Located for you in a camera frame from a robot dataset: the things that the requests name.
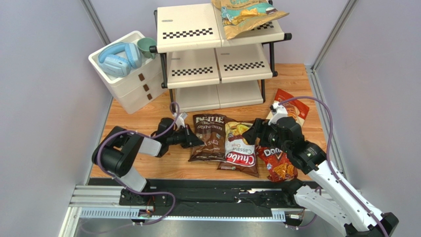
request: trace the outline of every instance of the brown chip bag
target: brown chip bag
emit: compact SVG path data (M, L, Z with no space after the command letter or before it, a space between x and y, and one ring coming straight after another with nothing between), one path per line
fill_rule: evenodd
M289 14L278 11L266 0L212 0L212 3L221 10L227 40Z
M192 148L189 161L225 160L225 116L201 114L193 116L194 132L205 144Z
M237 170L259 177L254 145L249 145L243 138L243 133L253 124L237 122L225 118L225 157L226 162L221 162L218 169Z

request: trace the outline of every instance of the snack bag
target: snack bag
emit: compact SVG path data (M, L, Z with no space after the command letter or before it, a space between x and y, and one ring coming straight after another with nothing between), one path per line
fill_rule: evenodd
M269 171L267 178L272 182L282 182L298 175L287 154L278 148L257 146L256 155L265 162Z
M249 145L242 134L253 124L225 119L225 157L226 162L221 162L218 169L237 170L259 177L254 145Z
M201 114L193 116L194 132L205 144L192 148L189 161L225 160L225 116Z
M212 0L212 3L221 9L227 40L289 14L278 11L266 0Z
M288 92L278 89L275 95L275 101L284 101L287 99L293 98L293 95L289 94ZM310 108L303 104L299 100L293 100L288 103L283 104L285 109L287 109L288 116L293 117L297 123L302 126L304 124L305 118L307 117L308 111ZM266 117L266 119L271 119L273 117L273 114L269 112L269 115Z

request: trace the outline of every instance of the gray floor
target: gray floor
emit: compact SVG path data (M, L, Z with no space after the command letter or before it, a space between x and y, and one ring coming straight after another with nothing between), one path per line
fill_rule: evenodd
M313 216L306 215L305 221ZM88 231L106 231L130 223L121 219L80 219ZM77 237L91 237L78 230ZM311 228L294 231L286 229L283 223L273 222L231 222L231 221L161 221L151 226L130 226L115 232L98 235L101 237L115 236L145 236L145 237L335 237L338 233L332 231L329 224L321 218L313 223Z

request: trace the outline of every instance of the red chip bag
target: red chip bag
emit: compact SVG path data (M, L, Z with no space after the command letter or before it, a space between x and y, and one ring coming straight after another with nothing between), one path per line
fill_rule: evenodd
M267 178L272 182L282 182L298 175L287 154L278 148L257 146L256 155L265 162L269 171Z
M289 94L288 92L278 89L275 95L275 101L284 101L293 98L293 95ZM310 108L303 104L299 100L293 100L288 103L283 104L285 109L287 109L288 116L293 117L297 123L302 126L304 124L305 118L307 117L308 111ZM271 119L273 117L272 113L266 117L266 119Z

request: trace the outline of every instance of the wooden surface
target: wooden surface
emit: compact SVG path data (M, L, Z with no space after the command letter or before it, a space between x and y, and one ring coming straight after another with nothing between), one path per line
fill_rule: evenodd
M265 81L266 102L264 104L190 112L188 113L186 123L193 127L192 116L202 113L218 113L236 120L264 119L269 113L269 106L273 103L278 88L289 92L293 96L312 96L304 65L277 64L276 70L278 71L278 76ZM310 100L302 100L302 102L310 107L307 119L302 128L303 134L307 140L316 143L326 150L326 142L315 102ZM114 100L102 139L117 125L149 135L157 129L161 118L171 118L168 106L168 91L132 115L127 114L119 103ZM162 158L138 154L134 161L134 167L145 178L267 180L268 171L264 162L260 159L258 159L260 177L256 178L239 171L217 170L218 162L187 162L190 158L190 152L191 148L183 149L180 146L170 146L169 151ZM92 169L91 177L106 177L106 175L95 165ZM298 178L301 180L310 180L308 176L302 174L300 171L298 172Z

